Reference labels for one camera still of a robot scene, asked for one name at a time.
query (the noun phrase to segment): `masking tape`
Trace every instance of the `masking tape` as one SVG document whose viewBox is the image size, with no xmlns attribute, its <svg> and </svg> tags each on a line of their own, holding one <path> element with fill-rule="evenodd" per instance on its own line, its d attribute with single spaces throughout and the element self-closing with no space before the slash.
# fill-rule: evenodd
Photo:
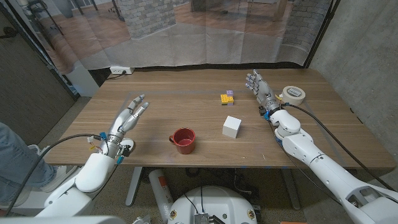
<svg viewBox="0 0 398 224">
<path fill-rule="evenodd" d="M 280 97 L 282 98 L 283 102 L 298 106 L 304 100 L 305 92 L 299 87 L 287 86 L 283 89 Z"/>
</svg>

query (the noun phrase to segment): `power strip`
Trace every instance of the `power strip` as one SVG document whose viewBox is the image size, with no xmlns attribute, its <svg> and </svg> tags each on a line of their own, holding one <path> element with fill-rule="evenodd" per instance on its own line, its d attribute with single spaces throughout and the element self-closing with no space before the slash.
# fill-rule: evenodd
<svg viewBox="0 0 398 224">
<path fill-rule="evenodd" d="M 130 67 L 120 67 L 120 66 L 112 66 L 109 68 L 114 75 L 121 75 L 123 71 L 126 71 L 125 74 L 130 75 L 134 71 L 134 68 Z"/>
</svg>

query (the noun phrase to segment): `person's leg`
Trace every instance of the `person's leg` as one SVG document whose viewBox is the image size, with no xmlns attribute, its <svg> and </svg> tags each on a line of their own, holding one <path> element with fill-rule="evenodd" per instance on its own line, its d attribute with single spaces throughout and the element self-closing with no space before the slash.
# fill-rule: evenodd
<svg viewBox="0 0 398 224">
<path fill-rule="evenodd" d="M 3 177 L 0 177 L 0 205 L 8 206 L 10 202 L 16 196 L 16 193 L 21 185 L 17 184 L 11 180 L 7 180 Z M 22 192 L 19 194 L 17 201 L 14 206 L 19 206 L 24 203 L 29 197 L 30 191 L 32 187 L 25 186 Z"/>
<path fill-rule="evenodd" d="M 0 176 L 22 183 L 26 174 L 38 159 L 38 155 L 8 126 L 0 123 Z M 29 177 L 27 185 L 43 187 L 55 177 L 56 168 L 41 160 Z"/>
</svg>

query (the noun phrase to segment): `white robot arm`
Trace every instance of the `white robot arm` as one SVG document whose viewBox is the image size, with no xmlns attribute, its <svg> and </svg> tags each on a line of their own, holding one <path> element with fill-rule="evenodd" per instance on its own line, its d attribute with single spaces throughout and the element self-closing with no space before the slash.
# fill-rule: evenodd
<svg viewBox="0 0 398 224">
<path fill-rule="evenodd" d="M 101 151 L 92 153 L 76 176 L 53 191 L 45 201 L 45 209 L 37 217 L 72 217 L 80 215 L 90 205 L 92 197 L 104 185 L 115 157 L 119 156 L 119 164 L 132 152 L 134 142 L 124 138 L 124 135 L 135 127 L 140 115 L 149 106 L 149 103 L 144 103 L 134 113 L 144 97 L 145 95 L 138 96 L 118 115 L 106 138 L 103 137 Z"/>
<path fill-rule="evenodd" d="M 284 150 L 302 161 L 335 195 L 357 224 L 395 223 L 398 219 L 398 193 L 365 183 L 352 176 L 316 147 L 300 122 L 280 107 L 268 84 L 253 70 L 246 86 L 253 91 L 264 117 L 277 126 L 275 135 Z"/>
</svg>

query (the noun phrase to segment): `yellow block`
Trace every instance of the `yellow block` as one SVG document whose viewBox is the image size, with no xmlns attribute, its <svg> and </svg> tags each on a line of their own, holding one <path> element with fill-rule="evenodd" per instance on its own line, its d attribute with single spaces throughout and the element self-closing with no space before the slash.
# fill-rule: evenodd
<svg viewBox="0 0 398 224">
<path fill-rule="evenodd" d="M 226 105 L 228 103 L 228 97 L 226 94 L 221 94 L 221 105 Z"/>
<path fill-rule="evenodd" d="M 228 103 L 233 103 L 234 102 L 234 97 L 233 96 L 227 96 L 226 97 Z"/>
</svg>

